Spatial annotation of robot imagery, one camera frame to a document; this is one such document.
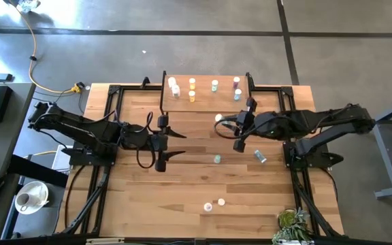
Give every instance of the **wooden board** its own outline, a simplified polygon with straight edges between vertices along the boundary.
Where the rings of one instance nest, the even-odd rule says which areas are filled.
[[[93,84],[85,117],[103,116],[109,84]],[[309,86],[293,86],[298,110],[314,110]],[[149,111],[160,114],[159,91],[127,91],[121,120],[144,125]],[[257,112],[279,110],[275,93],[253,93]],[[289,170],[284,167],[281,142],[258,137],[246,140],[245,153],[233,151],[233,140],[213,132],[216,112],[171,112],[170,125],[188,139],[169,138],[169,150],[186,150],[167,164],[165,173],[142,169],[135,152],[120,150],[110,175],[100,236],[144,238],[272,238],[277,232],[276,215],[294,208]],[[253,156],[259,149],[261,164]],[[220,164],[213,162],[220,154]],[[148,153],[140,160],[150,162]],[[68,185],[76,169],[71,171]],[[68,208],[69,222],[86,200],[92,167],[85,167],[75,181]],[[310,169],[314,200],[333,228],[343,233],[338,205],[329,176]],[[219,198],[224,206],[216,204]],[[204,212],[204,203],[213,211]],[[65,199],[56,231],[63,230]],[[94,206],[91,225],[96,213]]]
[[[180,87],[180,96],[175,98],[167,85],[170,77],[176,79]],[[240,78],[238,88],[242,90],[240,100],[235,101],[233,79],[235,76],[183,76],[167,75],[165,77],[165,90],[163,110],[166,112],[239,112],[246,108],[246,99],[249,97],[248,80],[246,76]],[[195,101],[190,102],[190,78],[196,79]],[[211,82],[218,80],[218,89],[211,91]]]

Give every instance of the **gray floor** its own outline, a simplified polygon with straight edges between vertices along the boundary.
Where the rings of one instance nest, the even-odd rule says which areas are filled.
[[[391,0],[284,0],[284,7],[294,32],[392,32]],[[29,16],[34,27],[281,30],[275,0],[43,0],[36,12]],[[4,4],[0,6],[0,26],[24,28],[16,12]],[[76,82],[141,82],[144,76],[159,82],[164,69],[169,74],[249,71],[257,84],[291,84],[282,37],[38,35],[37,41],[39,63],[34,76],[41,84],[59,90]],[[318,110],[351,102],[376,116],[391,107],[392,38],[295,37],[291,43],[299,82],[312,87]],[[30,35],[0,34],[0,72],[14,74],[17,82],[28,82],[32,49]],[[78,95],[74,95],[60,99],[59,105],[79,113],[77,102]],[[374,191],[390,187],[374,136],[347,135],[329,147],[345,158],[333,174],[346,234],[392,241],[392,197],[374,198]],[[15,153],[23,156],[55,148],[45,135],[24,128]]]

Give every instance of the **potted plant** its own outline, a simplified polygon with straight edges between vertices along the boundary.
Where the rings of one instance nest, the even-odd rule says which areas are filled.
[[[309,214],[299,208],[286,209],[278,215],[280,231],[273,236],[273,244],[280,244],[280,240],[309,241],[309,231],[306,228],[306,219]]]

